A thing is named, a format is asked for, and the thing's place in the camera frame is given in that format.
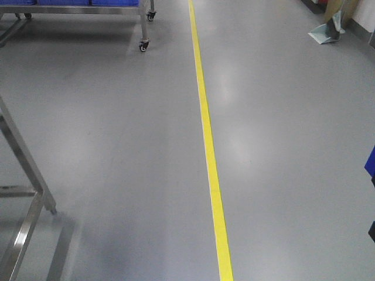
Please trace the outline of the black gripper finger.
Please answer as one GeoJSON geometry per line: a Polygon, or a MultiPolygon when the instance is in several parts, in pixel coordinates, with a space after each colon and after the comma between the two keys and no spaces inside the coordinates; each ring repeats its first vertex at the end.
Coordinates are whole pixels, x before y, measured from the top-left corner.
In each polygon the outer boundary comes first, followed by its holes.
{"type": "MultiPolygon", "coordinates": [[[[373,185],[375,186],[375,177],[372,177],[371,178],[371,182],[373,183],[373,185]]],[[[371,226],[370,226],[370,229],[368,231],[368,235],[370,236],[370,238],[375,242],[375,221],[372,222],[371,226]]]]}

